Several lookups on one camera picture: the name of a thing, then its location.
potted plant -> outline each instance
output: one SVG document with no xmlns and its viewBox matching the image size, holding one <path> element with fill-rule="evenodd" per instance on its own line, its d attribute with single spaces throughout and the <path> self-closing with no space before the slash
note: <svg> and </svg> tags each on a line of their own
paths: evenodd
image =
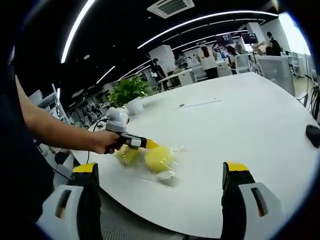
<svg viewBox="0 0 320 240">
<path fill-rule="evenodd" d="M 110 92 L 108 98 L 115 107 L 125 106 L 129 114 L 134 115 L 143 109 L 140 97 L 146 96 L 147 87 L 148 83 L 141 81 L 141 78 L 136 75 L 119 81 L 119 85 Z"/>
</svg>

round white table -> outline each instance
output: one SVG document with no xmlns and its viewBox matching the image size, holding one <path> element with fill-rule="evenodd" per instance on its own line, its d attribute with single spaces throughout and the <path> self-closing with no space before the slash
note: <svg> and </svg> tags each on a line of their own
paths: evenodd
<svg viewBox="0 0 320 240">
<path fill-rule="evenodd" d="M 98 163 L 101 188 L 142 218 L 182 234 L 219 238 L 225 161 L 245 164 L 280 199 L 283 221 L 312 186 L 318 150 L 305 131 L 317 123 L 299 101 L 262 76 L 220 77 L 143 101 L 144 113 L 130 119 L 127 131 L 168 147 L 184 146 L 176 159 L 176 185 L 134 177 L 114 155 L 90 153 L 89 160 Z M 73 154 L 86 162 L 87 152 Z"/>
</svg>

hand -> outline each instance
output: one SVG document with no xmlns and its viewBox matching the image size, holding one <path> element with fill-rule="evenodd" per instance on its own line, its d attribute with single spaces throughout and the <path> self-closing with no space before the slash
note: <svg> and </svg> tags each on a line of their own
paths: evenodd
<svg viewBox="0 0 320 240">
<path fill-rule="evenodd" d="M 113 144 L 119 138 L 118 134 L 107 130 L 95 131 L 92 134 L 94 142 L 93 151 L 97 154 L 104 154 L 106 151 L 106 147 Z M 114 149 L 109 150 L 110 154 L 113 154 L 114 152 Z"/>
</svg>

air conditioning vent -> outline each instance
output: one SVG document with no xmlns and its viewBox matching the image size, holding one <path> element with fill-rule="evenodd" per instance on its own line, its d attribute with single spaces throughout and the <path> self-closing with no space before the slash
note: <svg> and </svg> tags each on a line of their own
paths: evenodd
<svg viewBox="0 0 320 240">
<path fill-rule="evenodd" d="M 192 0 L 160 0 L 148 7 L 147 10 L 166 19 L 194 6 Z"/>
</svg>

white pot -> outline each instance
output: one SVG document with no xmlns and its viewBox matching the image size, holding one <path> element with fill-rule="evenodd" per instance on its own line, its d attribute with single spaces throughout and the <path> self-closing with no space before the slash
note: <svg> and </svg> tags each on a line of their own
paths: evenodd
<svg viewBox="0 0 320 240">
<path fill-rule="evenodd" d="M 133 99 L 124 106 L 129 111 L 129 115 L 140 114 L 144 111 L 144 106 L 142 105 L 140 97 Z"/>
</svg>

